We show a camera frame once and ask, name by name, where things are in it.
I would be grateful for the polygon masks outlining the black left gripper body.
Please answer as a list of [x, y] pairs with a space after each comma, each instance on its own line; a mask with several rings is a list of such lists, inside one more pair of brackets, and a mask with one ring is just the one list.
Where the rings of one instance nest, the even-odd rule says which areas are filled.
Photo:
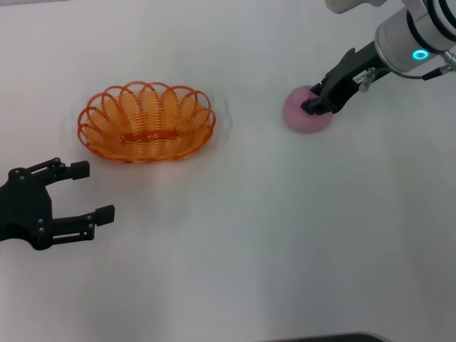
[[1, 186], [1, 241], [20, 239], [42, 251], [52, 245], [52, 202], [46, 184], [24, 168]]

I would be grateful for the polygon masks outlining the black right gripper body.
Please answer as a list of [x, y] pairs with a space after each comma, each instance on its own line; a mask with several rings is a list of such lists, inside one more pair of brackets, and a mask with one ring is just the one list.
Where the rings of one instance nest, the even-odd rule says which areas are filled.
[[359, 88], [354, 78], [369, 68], [383, 68], [372, 41], [359, 51], [350, 49], [339, 63], [320, 82], [318, 91], [318, 112], [337, 113], [353, 97]]

